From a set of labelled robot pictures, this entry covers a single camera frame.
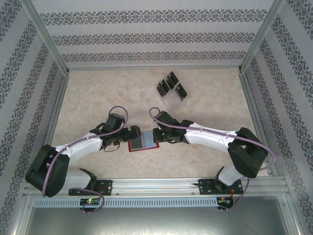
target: patterned wallpaper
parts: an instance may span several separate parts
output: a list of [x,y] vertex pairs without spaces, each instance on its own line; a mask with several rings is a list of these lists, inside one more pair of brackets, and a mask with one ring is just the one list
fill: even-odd
[[312,13],[308,0],[286,1],[246,71],[305,234],[313,234]]
[[0,0],[0,235],[45,141],[63,75],[18,0]]
[[35,0],[69,68],[238,66],[273,0]]

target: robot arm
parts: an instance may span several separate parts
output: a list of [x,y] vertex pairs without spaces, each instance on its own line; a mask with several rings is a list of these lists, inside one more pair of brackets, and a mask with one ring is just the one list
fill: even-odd
[[[239,131],[222,131],[201,126],[192,121],[183,120],[179,123],[173,119],[167,112],[161,111],[155,118],[166,124],[181,126],[181,127],[197,127],[200,129],[210,129],[217,132],[240,136],[246,139],[260,142],[255,135],[246,128],[241,128]],[[169,143],[196,143],[203,144],[209,147],[228,152],[233,164],[222,167],[214,179],[212,188],[220,191],[225,190],[231,186],[235,181],[243,177],[255,178],[268,154],[268,152],[254,144],[239,141],[228,136],[220,136],[204,131],[185,130],[170,128],[158,123],[159,128],[154,129],[155,142],[169,142]]]
[[[84,137],[91,137],[112,132],[120,128],[124,122],[125,120],[122,116],[110,114],[106,123],[99,124],[96,128],[90,130]],[[70,188],[86,188],[89,190],[95,190],[97,177],[94,174],[85,169],[71,171],[68,170],[68,167],[89,153],[105,149],[111,144],[119,145],[121,142],[133,140],[140,135],[141,132],[139,127],[131,126],[130,131],[128,128],[123,128],[115,134],[92,138],[90,140],[86,139],[71,147],[67,147],[70,143],[57,147],[51,147],[48,144],[44,145],[38,152],[35,160],[28,170],[26,174],[26,181],[42,191],[49,165],[58,152],[67,148],[58,157],[53,166],[45,192],[46,195],[48,197],[52,197],[60,190]]]

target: marble floor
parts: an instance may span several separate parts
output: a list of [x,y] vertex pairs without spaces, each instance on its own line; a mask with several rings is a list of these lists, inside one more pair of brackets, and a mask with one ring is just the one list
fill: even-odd
[[[52,145],[81,138],[105,122],[114,105],[128,110],[128,127],[138,125],[141,131],[157,127],[148,110],[153,106],[165,110],[155,86],[169,72],[72,71]],[[215,129],[237,131],[247,127],[254,132],[236,69],[174,70],[174,73],[187,90],[188,99],[171,116]],[[114,112],[124,115],[121,109]],[[157,149],[130,153],[123,143],[116,152],[91,153],[70,168],[86,168],[98,178],[213,177],[229,164],[227,153],[203,145],[161,143]]]

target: wall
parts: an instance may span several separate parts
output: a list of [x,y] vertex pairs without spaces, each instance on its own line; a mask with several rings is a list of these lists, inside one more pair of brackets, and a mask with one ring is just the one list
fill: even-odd
[[238,66],[273,0],[35,0],[69,68]]
[[276,168],[313,234],[313,1],[288,0],[246,71]]
[[45,141],[63,75],[18,0],[0,0],[0,235]]

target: beige floor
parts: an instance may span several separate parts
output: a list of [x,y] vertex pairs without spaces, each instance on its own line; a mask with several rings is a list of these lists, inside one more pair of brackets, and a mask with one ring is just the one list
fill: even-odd
[[[71,72],[53,138],[53,146],[76,140],[99,123],[109,109],[124,106],[130,115],[127,126],[141,131],[157,127],[149,117],[150,107],[165,110],[155,86],[170,70],[112,70]],[[236,69],[175,70],[188,92],[183,106],[171,115],[201,125],[254,131]],[[116,113],[123,115],[120,109]],[[86,168],[98,178],[211,177],[231,164],[227,153],[202,145],[162,143],[160,148],[128,152],[126,143],[118,151],[99,151],[78,160],[70,168]]]

